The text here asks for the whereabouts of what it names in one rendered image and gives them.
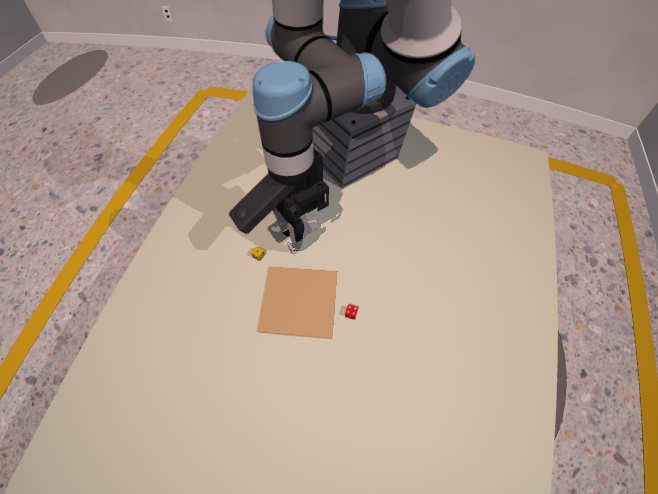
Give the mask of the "yellow die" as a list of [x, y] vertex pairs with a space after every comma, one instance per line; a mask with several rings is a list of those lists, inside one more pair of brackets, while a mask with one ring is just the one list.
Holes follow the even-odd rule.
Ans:
[[261, 261], [261, 259], [265, 256], [265, 252], [263, 249], [260, 247], [256, 246], [254, 250], [251, 252], [252, 257], [255, 258], [258, 261]]

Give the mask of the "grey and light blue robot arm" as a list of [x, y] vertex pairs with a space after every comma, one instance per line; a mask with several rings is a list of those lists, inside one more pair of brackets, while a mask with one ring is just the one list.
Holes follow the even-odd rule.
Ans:
[[[324, 0], [272, 0], [265, 36], [284, 62], [263, 66], [252, 82], [267, 168], [303, 173], [314, 159], [313, 127], [351, 111], [380, 112], [396, 86], [424, 108], [455, 93], [475, 55], [461, 42], [451, 2], [341, 0], [334, 43], [323, 32]], [[294, 189], [268, 173], [229, 216], [249, 234]]]

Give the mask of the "red die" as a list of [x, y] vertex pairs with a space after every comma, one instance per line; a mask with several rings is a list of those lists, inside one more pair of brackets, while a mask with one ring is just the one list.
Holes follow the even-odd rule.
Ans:
[[345, 317], [355, 320], [356, 315], [357, 315], [357, 311], [358, 311], [358, 307], [348, 305], [347, 309], [346, 309]]

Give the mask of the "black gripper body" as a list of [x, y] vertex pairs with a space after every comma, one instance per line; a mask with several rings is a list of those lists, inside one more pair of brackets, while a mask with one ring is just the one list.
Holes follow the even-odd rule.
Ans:
[[[329, 186], [323, 181], [323, 155], [316, 151], [314, 147], [313, 150], [313, 163], [303, 173], [294, 176], [281, 176], [268, 169], [269, 175], [274, 180], [295, 185], [295, 189], [275, 207], [288, 223], [292, 222], [291, 214], [293, 213], [301, 217], [316, 208], [320, 211], [329, 206]], [[301, 179], [304, 180], [301, 181]], [[295, 183], [296, 181], [300, 182]]]

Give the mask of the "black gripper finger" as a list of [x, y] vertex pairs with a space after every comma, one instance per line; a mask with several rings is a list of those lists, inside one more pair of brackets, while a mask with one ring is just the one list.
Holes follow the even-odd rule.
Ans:
[[295, 213], [291, 214], [291, 217], [292, 222], [287, 223], [290, 231], [291, 245], [298, 250], [302, 246], [303, 238], [318, 226], [318, 221], [308, 221], [306, 215], [298, 217]]
[[289, 229], [287, 227], [287, 221], [283, 218], [283, 216], [278, 212], [276, 208], [273, 209], [273, 212], [275, 214], [275, 217], [277, 219], [277, 222], [279, 224], [281, 232], [286, 235], [287, 237], [290, 236]]

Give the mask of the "tan flat mat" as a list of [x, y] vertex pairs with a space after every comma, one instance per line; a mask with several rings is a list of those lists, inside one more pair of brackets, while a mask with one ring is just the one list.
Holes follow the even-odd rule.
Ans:
[[337, 271], [269, 267], [258, 332], [332, 339]]

